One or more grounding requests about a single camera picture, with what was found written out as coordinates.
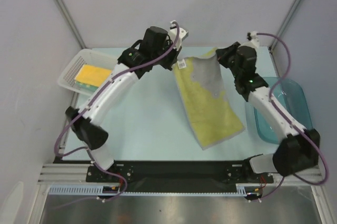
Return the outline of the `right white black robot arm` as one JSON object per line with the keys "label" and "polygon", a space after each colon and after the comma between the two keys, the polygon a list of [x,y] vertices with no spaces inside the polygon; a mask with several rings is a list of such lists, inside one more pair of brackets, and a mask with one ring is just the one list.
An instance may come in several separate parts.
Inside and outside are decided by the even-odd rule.
{"label": "right white black robot arm", "polygon": [[250,157],[242,176],[256,182],[262,173],[278,173],[283,177],[310,169],[319,162],[320,135],[298,122],[273,95],[263,77],[256,72],[257,47],[252,42],[235,42],[216,49],[218,62],[234,77],[237,93],[253,106],[273,129],[279,146],[273,154]]}

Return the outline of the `yellow towel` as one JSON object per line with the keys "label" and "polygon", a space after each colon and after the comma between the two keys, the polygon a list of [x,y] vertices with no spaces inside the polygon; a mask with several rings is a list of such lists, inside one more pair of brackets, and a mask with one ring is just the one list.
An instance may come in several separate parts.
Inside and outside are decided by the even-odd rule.
{"label": "yellow towel", "polygon": [[100,87],[110,76],[112,70],[84,64],[74,78],[75,81]]}

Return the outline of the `white perforated plastic basket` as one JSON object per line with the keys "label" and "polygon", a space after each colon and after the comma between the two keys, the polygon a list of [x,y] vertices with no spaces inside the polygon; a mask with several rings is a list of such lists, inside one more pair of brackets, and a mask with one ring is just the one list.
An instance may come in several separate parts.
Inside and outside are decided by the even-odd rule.
{"label": "white perforated plastic basket", "polygon": [[111,75],[117,56],[83,49],[69,62],[59,76],[59,86],[71,91],[92,95]]}

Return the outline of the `aluminium frame rail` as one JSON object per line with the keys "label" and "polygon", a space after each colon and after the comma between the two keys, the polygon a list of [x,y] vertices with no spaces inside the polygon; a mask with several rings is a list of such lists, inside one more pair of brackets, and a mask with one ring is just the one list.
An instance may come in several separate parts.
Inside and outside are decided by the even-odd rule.
{"label": "aluminium frame rail", "polygon": [[127,182],[151,179],[211,179],[234,184],[256,184],[263,177],[268,184],[281,181],[281,175],[272,172],[254,172],[243,161],[116,161],[108,170],[96,165],[78,162],[45,164],[40,183],[110,183],[113,174]]}

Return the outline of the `blue translucent plastic tub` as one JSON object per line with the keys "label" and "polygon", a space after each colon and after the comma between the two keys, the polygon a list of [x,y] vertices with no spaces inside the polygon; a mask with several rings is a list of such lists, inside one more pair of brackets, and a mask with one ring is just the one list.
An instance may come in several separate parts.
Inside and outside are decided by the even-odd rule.
{"label": "blue translucent plastic tub", "polygon": [[[277,100],[286,110],[307,129],[312,129],[312,120],[301,86],[292,79],[285,79],[273,91]],[[260,112],[251,104],[245,104],[247,130],[251,137],[258,141],[278,144],[278,139]]]}

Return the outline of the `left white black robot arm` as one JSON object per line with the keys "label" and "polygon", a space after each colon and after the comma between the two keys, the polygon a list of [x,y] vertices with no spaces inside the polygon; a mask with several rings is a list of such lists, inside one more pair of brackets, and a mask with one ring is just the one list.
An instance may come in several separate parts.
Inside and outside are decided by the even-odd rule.
{"label": "left white black robot arm", "polygon": [[108,132],[101,127],[107,112],[154,66],[171,70],[188,34],[176,21],[171,22],[168,31],[157,26],[147,28],[141,40],[123,51],[112,73],[92,96],[79,108],[67,108],[69,128],[99,166],[97,175],[103,181],[110,182],[116,176],[114,158],[107,146]]}

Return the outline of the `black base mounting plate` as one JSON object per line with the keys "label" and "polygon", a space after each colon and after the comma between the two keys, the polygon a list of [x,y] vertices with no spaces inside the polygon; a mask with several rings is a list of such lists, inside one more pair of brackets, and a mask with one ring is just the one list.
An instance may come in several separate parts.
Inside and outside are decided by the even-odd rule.
{"label": "black base mounting plate", "polygon": [[274,182],[267,173],[255,174],[248,161],[115,161],[108,173],[95,166],[87,170],[86,182],[127,181],[127,192],[225,193],[239,183],[251,186]]}

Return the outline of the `teal and cream towel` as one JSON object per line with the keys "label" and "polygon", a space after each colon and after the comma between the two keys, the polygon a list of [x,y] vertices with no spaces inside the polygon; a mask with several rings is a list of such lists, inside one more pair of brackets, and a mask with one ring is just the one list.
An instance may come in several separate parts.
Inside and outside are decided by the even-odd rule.
{"label": "teal and cream towel", "polygon": [[80,88],[80,90],[86,91],[86,92],[90,92],[90,93],[93,93],[93,92],[95,92],[98,89],[97,86],[93,86],[93,85],[90,85],[90,84],[85,84],[85,83],[78,82],[78,81],[75,81],[75,84],[76,84],[77,87]]}

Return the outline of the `pale green cloth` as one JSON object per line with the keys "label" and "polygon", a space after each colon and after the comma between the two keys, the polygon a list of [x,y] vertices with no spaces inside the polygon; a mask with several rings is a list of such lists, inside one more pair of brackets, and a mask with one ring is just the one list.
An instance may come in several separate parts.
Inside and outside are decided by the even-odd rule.
{"label": "pale green cloth", "polygon": [[189,125],[203,150],[245,129],[227,98],[216,50],[185,57],[172,67]]}

